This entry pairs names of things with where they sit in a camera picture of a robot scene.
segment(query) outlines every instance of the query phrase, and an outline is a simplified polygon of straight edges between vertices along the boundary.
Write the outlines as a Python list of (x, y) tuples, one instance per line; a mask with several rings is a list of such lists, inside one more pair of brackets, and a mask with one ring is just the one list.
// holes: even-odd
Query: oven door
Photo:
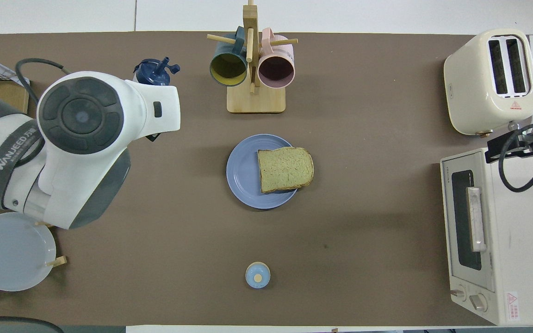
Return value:
[(442, 162), (451, 274), (495, 291), (483, 190), (484, 154), (476, 151)]

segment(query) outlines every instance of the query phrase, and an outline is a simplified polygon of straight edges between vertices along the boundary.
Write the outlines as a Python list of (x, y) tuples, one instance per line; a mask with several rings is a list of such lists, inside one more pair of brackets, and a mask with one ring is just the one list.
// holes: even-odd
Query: warning label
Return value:
[(510, 291), (505, 294), (507, 302), (507, 319), (509, 321), (520, 320), (520, 300), (517, 291)]

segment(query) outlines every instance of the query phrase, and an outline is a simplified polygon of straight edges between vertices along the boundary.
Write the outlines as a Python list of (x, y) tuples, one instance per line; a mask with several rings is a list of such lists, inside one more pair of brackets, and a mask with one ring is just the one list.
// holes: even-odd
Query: stacked plate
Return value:
[(56, 257), (53, 234), (21, 213), (0, 214), (0, 289), (32, 288), (49, 274)]

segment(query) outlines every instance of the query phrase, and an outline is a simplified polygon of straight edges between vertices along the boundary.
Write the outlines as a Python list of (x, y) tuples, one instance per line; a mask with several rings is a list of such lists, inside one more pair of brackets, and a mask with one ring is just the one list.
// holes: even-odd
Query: wooden mug rack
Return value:
[[(228, 87), (227, 106), (231, 113), (281, 113), (285, 111), (285, 88), (270, 88), (260, 84), (258, 78), (258, 7), (254, 0), (243, 6), (244, 31), (246, 32), (246, 61), (248, 75), (239, 85)], [(207, 39), (234, 44), (236, 40), (207, 34)], [(298, 39), (272, 42), (271, 46), (297, 44)]]

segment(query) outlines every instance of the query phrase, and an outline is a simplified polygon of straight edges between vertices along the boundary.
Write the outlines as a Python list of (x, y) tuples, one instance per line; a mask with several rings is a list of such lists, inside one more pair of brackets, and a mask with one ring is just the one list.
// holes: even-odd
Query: bread slice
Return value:
[(314, 164), (304, 148), (258, 150), (258, 167), (263, 193), (308, 186), (314, 178)]

